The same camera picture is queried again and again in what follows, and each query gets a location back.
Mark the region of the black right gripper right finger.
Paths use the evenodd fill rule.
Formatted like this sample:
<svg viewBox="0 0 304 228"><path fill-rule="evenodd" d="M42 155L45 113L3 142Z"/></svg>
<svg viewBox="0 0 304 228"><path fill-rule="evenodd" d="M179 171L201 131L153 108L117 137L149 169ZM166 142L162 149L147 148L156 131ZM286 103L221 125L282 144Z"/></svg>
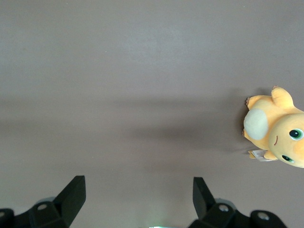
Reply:
<svg viewBox="0 0 304 228"><path fill-rule="evenodd" d="M216 200L202 177L193 178L192 201L198 219L190 228L285 228L274 213L254 210L245 216L228 200Z"/></svg>

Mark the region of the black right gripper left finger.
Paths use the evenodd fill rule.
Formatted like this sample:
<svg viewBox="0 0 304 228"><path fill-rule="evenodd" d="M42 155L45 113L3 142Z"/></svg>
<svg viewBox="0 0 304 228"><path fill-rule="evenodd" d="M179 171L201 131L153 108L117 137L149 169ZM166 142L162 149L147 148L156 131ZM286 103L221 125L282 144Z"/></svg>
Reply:
<svg viewBox="0 0 304 228"><path fill-rule="evenodd" d="M52 200L35 204L14 218L15 228L68 228L86 200L84 176L75 176Z"/></svg>

